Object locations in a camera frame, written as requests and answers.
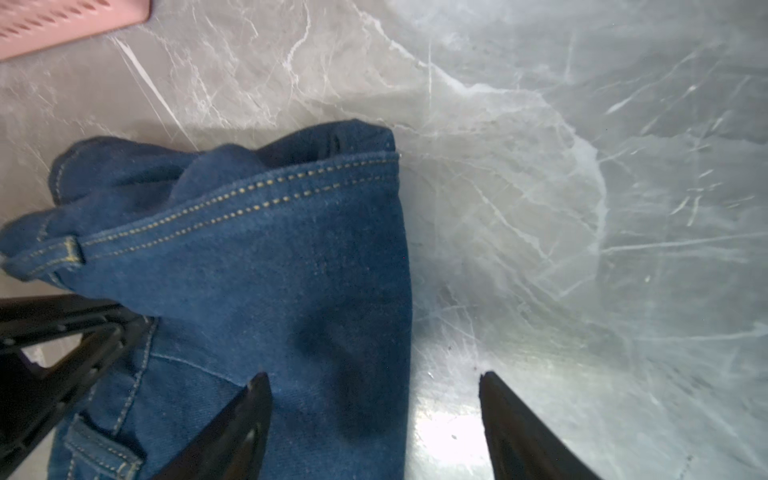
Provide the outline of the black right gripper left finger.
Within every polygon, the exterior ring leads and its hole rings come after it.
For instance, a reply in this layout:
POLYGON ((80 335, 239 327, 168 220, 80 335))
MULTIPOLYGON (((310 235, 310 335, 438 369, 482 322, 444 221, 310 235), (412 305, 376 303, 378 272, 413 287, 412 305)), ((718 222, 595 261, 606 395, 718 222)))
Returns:
POLYGON ((256 480, 273 409, 269 378, 260 372, 159 473, 161 480, 256 480))

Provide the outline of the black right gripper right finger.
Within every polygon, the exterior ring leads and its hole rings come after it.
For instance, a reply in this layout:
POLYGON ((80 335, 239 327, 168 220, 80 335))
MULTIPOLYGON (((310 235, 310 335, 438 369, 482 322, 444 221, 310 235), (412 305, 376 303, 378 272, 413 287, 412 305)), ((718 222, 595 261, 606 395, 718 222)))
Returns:
POLYGON ((479 399, 493 474, 508 480, 599 480, 493 371, 479 399))

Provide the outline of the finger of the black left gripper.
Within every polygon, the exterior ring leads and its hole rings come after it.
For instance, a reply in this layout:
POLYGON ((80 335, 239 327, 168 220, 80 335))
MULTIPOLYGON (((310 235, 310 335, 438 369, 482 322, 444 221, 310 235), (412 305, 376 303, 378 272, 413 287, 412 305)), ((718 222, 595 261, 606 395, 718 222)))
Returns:
POLYGON ((1 475, 10 476, 91 387, 149 331, 150 320, 78 295, 1 301, 1 475), (79 346, 52 367, 23 350, 71 335, 79 346))

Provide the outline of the dark navy skirt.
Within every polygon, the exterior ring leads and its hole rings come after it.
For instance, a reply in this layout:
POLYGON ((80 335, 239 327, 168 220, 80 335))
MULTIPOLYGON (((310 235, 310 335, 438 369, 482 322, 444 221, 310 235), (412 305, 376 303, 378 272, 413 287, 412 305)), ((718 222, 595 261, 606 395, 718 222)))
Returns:
POLYGON ((400 479, 412 292, 391 130, 321 124, 260 149, 75 143, 54 205, 2 227, 3 270, 147 318, 58 425, 52 479, 148 479, 258 373, 264 479, 400 479))

